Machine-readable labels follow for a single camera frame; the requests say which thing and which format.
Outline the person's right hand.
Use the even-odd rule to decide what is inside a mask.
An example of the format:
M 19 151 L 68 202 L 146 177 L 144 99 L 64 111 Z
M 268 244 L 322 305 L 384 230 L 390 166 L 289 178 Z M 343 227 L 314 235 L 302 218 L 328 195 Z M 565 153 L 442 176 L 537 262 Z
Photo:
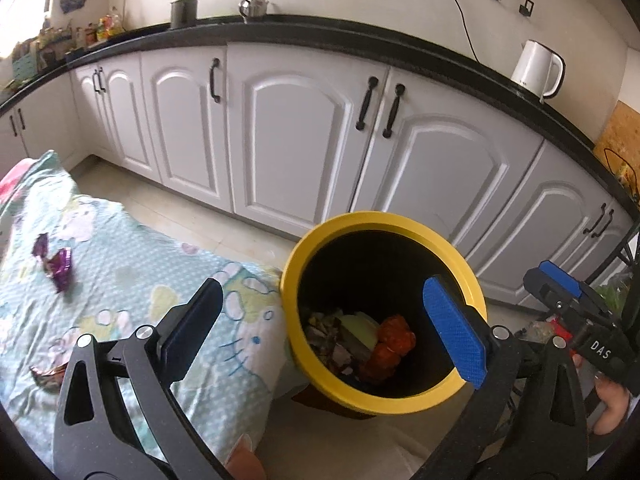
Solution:
M 593 381 L 594 391 L 604 404 L 604 410 L 592 425 L 592 433 L 596 436 L 606 436 L 626 419 L 630 394 L 624 386 L 613 382 L 598 370 L 593 373 Z

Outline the person's left hand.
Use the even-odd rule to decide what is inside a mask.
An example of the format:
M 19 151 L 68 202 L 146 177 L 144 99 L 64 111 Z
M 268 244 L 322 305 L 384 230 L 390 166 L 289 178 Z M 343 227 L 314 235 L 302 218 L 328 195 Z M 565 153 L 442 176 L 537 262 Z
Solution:
M 235 480 L 267 479 L 265 468 L 255 455 L 253 443 L 248 434 L 242 434 L 239 437 L 224 466 Z

